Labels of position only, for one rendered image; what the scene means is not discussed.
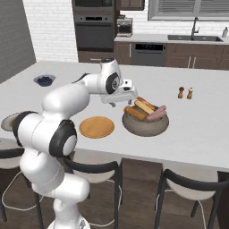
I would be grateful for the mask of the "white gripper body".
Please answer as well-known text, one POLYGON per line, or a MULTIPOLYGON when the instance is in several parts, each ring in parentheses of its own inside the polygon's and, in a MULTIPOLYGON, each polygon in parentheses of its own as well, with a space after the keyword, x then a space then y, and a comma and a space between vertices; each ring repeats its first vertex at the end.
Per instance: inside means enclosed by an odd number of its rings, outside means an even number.
POLYGON ((135 99, 138 96, 138 91, 135 87, 124 87, 118 89, 116 92, 110 95, 101 95, 101 100, 104 104, 111 104, 116 102, 123 102, 135 99))

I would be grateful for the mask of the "pink sausage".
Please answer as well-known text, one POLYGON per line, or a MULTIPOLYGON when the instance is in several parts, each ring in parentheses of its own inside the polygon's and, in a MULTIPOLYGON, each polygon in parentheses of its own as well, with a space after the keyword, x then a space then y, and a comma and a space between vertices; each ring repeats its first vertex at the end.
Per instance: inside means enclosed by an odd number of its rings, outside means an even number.
POLYGON ((157 110, 154 111, 151 115, 155 115, 155 114, 161 113, 161 112, 163 112, 165 110, 166 110, 166 106, 158 107, 157 110))
POLYGON ((150 115, 147 117, 147 120, 148 120, 148 121, 155 121, 156 119, 162 118, 162 117, 165 116, 165 115, 166 115, 166 110, 161 111, 161 112, 159 112, 159 113, 154 112, 154 113, 150 114, 150 115))

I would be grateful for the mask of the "brown hot dog bun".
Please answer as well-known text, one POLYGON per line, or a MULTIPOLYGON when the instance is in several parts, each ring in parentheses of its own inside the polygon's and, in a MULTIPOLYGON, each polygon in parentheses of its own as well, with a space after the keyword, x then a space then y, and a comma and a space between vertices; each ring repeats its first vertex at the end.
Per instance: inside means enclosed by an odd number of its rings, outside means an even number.
POLYGON ((138 108, 140 108, 141 110, 146 112, 148 115, 151 115, 152 113, 154 113, 156 111, 156 109, 149 102, 144 100, 143 98, 137 98, 135 100, 134 104, 138 108))
POLYGON ((126 107, 124 108, 123 111, 124 111, 126 114, 132 115, 132 116, 138 118, 138 119, 141 120, 141 121, 143 121, 143 120, 146 118, 146 116, 145 116, 143 113, 137 111, 136 109, 134 109, 134 108, 131 107, 131 106, 126 106, 126 107))

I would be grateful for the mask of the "black microwave oven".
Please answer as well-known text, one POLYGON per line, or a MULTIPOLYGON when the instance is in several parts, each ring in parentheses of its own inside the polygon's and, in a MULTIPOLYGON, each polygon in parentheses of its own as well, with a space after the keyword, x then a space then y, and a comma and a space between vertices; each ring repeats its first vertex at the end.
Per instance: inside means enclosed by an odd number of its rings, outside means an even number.
POLYGON ((72 4, 77 10, 111 11, 113 9, 113 0, 72 0, 72 4))

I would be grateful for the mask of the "black tap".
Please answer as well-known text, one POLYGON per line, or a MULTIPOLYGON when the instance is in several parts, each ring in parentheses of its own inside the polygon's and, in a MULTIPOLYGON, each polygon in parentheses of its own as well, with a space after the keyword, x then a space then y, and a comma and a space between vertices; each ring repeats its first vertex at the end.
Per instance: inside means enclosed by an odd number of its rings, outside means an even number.
POLYGON ((195 17, 195 18, 194 18, 193 26, 192 26, 192 29, 191 29, 191 38, 194 37, 194 34, 195 34, 195 33, 199 33, 199 28, 196 29, 196 23, 197 23, 198 20, 199 20, 198 17, 195 17))

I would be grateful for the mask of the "dark brown wall cupboard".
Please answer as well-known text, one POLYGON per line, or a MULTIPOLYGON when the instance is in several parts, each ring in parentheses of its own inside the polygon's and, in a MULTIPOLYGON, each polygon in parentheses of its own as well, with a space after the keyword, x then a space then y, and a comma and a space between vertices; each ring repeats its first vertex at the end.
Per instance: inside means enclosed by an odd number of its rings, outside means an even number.
POLYGON ((119 11, 143 11, 145 0, 116 0, 116 9, 119 11))

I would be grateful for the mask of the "silver coffee machine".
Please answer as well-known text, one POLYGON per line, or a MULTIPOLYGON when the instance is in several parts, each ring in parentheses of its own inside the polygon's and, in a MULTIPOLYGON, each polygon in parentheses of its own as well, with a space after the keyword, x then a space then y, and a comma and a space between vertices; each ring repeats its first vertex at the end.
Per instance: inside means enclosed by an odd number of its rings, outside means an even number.
POLYGON ((132 18, 117 20, 117 36, 129 38, 132 35, 132 18))

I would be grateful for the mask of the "grey round plate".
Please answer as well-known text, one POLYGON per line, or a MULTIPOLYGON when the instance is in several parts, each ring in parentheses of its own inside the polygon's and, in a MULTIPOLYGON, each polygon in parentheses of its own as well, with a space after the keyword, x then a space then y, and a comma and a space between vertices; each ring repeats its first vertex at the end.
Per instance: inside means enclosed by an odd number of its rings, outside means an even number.
POLYGON ((12 131, 13 130, 13 123, 19 113, 10 114, 1 122, 1 128, 4 131, 12 131))

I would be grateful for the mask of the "orange round plate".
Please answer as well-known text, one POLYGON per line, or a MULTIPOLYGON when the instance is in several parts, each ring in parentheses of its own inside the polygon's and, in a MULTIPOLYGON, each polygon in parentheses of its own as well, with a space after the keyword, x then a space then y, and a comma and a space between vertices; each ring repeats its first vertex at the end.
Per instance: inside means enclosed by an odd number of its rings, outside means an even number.
POLYGON ((87 138, 100 139, 108 136, 115 129, 112 120, 104 116, 93 116, 85 119, 79 126, 81 134, 87 138))

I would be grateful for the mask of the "window with grey blinds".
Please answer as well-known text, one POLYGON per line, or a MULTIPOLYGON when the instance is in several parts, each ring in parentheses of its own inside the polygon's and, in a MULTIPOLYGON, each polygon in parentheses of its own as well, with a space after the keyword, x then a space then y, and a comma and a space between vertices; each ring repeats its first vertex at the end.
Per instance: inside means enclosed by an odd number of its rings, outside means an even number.
POLYGON ((149 21, 229 21, 229 0, 148 0, 149 21))

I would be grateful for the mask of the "grey bowl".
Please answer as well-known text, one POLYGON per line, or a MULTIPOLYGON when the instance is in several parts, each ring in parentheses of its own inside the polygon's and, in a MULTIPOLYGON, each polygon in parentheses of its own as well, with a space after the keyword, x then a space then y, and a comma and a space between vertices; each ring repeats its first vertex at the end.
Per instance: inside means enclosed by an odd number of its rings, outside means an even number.
POLYGON ((130 114, 123 114, 122 121, 123 126, 127 131, 141 137, 157 136, 166 131, 169 125, 167 115, 155 121, 149 122, 147 120, 141 121, 130 114))

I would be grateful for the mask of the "blue bowl with berries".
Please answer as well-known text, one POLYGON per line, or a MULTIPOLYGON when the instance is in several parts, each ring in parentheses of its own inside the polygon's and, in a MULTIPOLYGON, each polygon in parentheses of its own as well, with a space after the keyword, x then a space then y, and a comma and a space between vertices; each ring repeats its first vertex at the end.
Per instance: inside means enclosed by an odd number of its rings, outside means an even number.
POLYGON ((34 79, 34 82, 37 83, 40 87, 49 87, 53 84, 54 80, 55 80, 54 75, 44 74, 36 77, 34 79))

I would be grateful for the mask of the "dark sink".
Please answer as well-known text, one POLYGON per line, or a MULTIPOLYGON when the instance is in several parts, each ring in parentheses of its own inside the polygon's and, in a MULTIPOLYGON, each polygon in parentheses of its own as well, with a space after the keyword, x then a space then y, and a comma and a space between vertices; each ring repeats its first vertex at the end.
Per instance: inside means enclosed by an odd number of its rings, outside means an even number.
POLYGON ((224 42, 220 37, 217 36, 167 35, 167 38, 168 40, 224 42))

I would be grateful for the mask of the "black built-in oven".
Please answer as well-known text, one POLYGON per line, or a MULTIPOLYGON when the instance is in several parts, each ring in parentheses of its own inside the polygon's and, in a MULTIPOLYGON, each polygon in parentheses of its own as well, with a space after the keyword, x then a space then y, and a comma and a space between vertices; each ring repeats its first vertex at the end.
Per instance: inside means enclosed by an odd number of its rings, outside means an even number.
POLYGON ((111 15, 76 14, 74 25, 79 51, 113 51, 114 24, 111 15))

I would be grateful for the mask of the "grey dishwasher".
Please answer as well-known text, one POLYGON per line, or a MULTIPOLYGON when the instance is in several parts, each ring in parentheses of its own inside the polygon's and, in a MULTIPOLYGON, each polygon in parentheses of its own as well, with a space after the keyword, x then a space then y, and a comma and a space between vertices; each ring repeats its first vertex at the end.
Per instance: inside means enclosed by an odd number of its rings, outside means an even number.
POLYGON ((165 43, 134 43, 131 53, 133 65, 165 66, 165 43))

